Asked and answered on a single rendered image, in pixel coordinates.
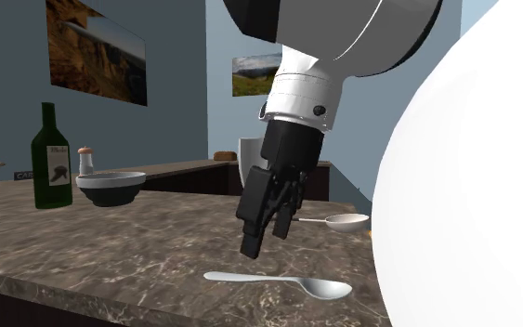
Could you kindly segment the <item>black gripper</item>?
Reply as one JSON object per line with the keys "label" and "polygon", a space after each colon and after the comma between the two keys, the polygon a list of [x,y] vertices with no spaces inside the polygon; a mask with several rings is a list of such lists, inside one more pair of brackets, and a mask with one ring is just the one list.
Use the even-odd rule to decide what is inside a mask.
{"label": "black gripper", "polygon": [[[264,136],[261,157],[280,172],[294,168],[301,173],[286,190],[275,218],[272,234],[287,238],[296,211],[301,208],[307,173],[313,171],[320,158],[324,134],[316,128],[281,120],[270,120]],[[253,166],[247,176],[236,217],[242,222],[241,253],[257,259],[269,220],[277,212],[283,184],[274,172]]]}

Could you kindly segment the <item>white vase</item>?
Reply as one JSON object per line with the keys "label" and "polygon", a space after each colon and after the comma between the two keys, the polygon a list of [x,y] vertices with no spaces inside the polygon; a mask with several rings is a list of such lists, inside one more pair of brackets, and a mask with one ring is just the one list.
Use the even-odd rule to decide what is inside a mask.
{"label": "white vase", "polygon": [[238,166],[241,184],[245,182],[253,166],[266,169],[268,161],[261,156],[263,137],[241,137],[238,142]]}

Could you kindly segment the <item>dark wooden counter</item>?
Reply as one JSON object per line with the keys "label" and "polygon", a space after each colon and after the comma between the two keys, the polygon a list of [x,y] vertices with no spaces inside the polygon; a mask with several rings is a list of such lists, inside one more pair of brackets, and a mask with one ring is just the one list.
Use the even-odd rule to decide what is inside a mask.
{"label": "dark wooden counter", "polygon": [[[329,200],[330,162],[319,162],[309,175],[305,200]],[[241,196],[242,183],[237,161],[198,160],[161,163],[112,172],[143,172],[147,175],[143,190]]]}

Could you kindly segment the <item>silver spoon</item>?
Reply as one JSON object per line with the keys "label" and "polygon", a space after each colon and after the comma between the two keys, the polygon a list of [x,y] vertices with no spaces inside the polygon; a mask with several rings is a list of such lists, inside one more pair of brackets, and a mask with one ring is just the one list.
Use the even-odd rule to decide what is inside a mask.
{"label": "silver spoon", "polygon": [[334,300],[349,295],[353,288],[351,285],[340,281],[329,281],[315,278],[265,276],[221,271],[205,272],[203,276],[209,281],[291,281],[299,284],[310,296],[320,300]]}

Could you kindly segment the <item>black bowl with white inside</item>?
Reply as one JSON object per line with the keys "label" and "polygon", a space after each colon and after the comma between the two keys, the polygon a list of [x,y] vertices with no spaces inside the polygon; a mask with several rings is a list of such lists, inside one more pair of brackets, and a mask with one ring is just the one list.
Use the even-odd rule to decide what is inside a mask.
{"label": "black bowl with white inside", "polygon": [[142,189],[146,174],[142,172],[109,172],[80,176],[77,187],[95,206],[114,207],[135,200]]}

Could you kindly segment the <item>white shaker with brown cap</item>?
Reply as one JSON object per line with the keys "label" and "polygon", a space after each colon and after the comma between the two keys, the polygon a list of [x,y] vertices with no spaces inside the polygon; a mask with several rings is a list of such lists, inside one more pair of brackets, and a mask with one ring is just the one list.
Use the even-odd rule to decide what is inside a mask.
{"label": "white shaker with brown cap", "polygon": [[79,175],[86,176],[94,173],[94,165],[92,161],[93,150],[84,146],[78,150],[80,156]]}

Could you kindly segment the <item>dark green wine bottle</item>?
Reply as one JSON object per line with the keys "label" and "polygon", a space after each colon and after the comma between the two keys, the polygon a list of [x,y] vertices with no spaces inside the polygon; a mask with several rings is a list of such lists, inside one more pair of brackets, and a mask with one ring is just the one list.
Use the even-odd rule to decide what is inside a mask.
{"label": "dark green wine bottle", "polygon": [[72,204],[70,145],[59,132],[55,104],[42,103],[42,127],[31,142],[33,195],[37,209]]}

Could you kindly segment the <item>small meadow landscape wall picture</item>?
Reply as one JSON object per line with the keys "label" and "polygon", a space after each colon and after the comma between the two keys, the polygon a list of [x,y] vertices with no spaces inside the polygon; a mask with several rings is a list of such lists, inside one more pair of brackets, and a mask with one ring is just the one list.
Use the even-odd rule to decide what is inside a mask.
{"label": "small meadow landscape wall picture", "polygon": [[232,96],[268,95],[281,64],[281,53],[232,59]]}

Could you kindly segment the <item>large rocky landscape wall picture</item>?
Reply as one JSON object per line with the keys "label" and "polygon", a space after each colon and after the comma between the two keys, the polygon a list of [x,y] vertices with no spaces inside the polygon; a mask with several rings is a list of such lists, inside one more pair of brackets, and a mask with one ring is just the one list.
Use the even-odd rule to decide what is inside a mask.
{"label": "large rocky landscape wall picture", "polygon": [[142,38],[80,0],[46,0],[46,26],[53,86],[148,105]]}

